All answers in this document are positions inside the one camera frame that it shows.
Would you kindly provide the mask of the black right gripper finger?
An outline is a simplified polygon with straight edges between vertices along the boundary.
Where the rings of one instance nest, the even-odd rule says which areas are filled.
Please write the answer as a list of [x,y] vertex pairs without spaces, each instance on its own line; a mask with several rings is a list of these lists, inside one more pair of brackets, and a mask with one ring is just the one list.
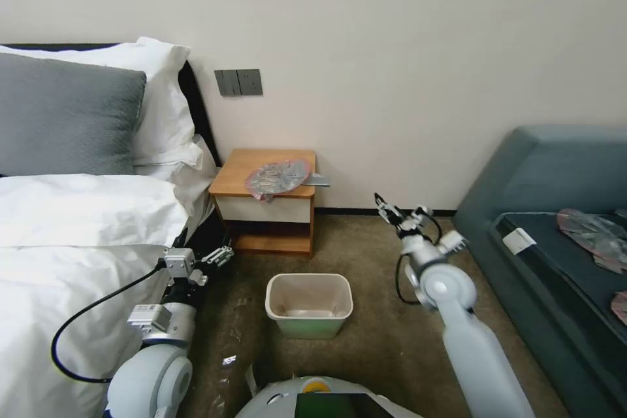
[[377,205],[378,213],[381,218],[392,225],[393,227],[399,228],[401,224],[404,222],[404,214],[400,211],[400,209],[392,204],[387,202],[379,202]]
[[382,218],[406,218],[406,214],[399,207],[388,203],[379,193],[374,193],[374,200],[378,214]]

